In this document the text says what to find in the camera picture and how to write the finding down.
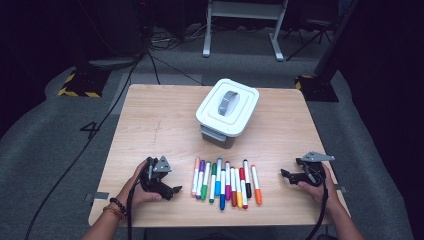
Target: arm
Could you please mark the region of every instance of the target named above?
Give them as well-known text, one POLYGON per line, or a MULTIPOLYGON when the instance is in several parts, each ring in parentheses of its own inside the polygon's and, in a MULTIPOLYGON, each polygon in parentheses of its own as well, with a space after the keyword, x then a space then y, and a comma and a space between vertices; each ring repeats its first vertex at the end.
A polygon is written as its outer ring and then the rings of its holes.
MULTIPOLYGON (((134 175, 125 183, 122 190, 116 196, 123 206, 126 207, 128 193, 136 180, 138 173, 141 171, 143 166, 146 164, 146 161, 143 161, 138 165, 137 169, 134 172, 134 175)), ((134 192, 133 197, 133 208, 140 206, 143 202, 151 202, 161 200, 162 197, 159 193, 145 192, 141 186, 137 186, 134 192)), ((108 207, 112 207, 120 211, 118 205, 115 203, 110 203, 108 207)), ((116 216, 113 212, 105 210, 102 212, 100 217, 96 220, 93 226, 84 234, 82 237, 83 240, 88 239, 113 239, 115 236, 116 230, 119 226, 120 218, 116 216)))
MULTIPOLYGON (((334 186, 333 180, 331 179, 330 171, 328 170, 327 166, 323 165, 323 167, 325 170, 325 175, 327 176, 325 183, 328 188, 326 211, 333 219, 337 238, 339 240, 365 239, 356 227, 355 223, 353 223, 346 209, 341 204, 337 196, 336 187, 334 186)), ((305 192, 309 193, 317 203, 322 203, 323 186, 314 187, 305 182, 299 182, 298 186, 305 192)))

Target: yellow marker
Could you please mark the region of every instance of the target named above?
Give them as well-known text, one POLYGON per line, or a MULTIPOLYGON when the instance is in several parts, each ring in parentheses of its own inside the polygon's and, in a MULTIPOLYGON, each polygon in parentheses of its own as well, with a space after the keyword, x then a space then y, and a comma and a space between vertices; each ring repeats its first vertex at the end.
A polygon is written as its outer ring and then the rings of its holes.
POLYGON ((243 208, 243 196, 241 194, 239 169, 236 168, 234 172, 236 174, 237 207, 243 208))

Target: bracelet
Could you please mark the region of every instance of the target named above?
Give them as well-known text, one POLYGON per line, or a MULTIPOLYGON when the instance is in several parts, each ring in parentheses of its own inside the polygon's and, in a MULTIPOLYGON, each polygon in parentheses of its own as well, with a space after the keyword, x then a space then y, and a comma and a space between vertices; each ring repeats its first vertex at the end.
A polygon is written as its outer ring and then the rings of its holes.
POLYGON ((121 209, 121 213, 122 214, 124 214, 124 215, 127 215, 127 209, 124 207, 124 205, 122 205, 122 203, 118 200, 118 199, 116 199, 116 198, 111 198, 110 199, 110 202, 112 203, 115 203, 116 205, 118 205, 118 207, 119 207, 119 209, 121 209))
POLYGON ((123 213, 121 213, 119 210, 117 210, 116 208, 106 206, 106 207, 103 208, 103 211, 105 211, 105 210, 109 210, 109 212, 118 216, 119 220, 125 219, 125 215, 123 213))

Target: container lid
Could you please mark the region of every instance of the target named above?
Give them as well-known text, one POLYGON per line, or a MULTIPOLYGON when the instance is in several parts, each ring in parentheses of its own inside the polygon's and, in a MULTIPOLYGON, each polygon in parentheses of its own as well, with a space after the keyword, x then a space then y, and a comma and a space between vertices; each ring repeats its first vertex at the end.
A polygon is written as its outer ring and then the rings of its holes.
POLYGON ((255 88, 228 78, 219 80, 196 112, 197 121, 229 137, 239 136, 259 100, 255 88))

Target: white plastic container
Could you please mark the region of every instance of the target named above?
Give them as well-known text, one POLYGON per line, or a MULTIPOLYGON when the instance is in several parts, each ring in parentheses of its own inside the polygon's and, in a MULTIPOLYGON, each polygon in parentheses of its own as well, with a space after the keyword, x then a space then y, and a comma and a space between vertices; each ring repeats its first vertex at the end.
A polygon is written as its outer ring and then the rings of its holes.
POLYGON ((231 148, 243 133, 258 100, 255 88, 228 78, 219 80, 196 112, 203 139, 231 148))

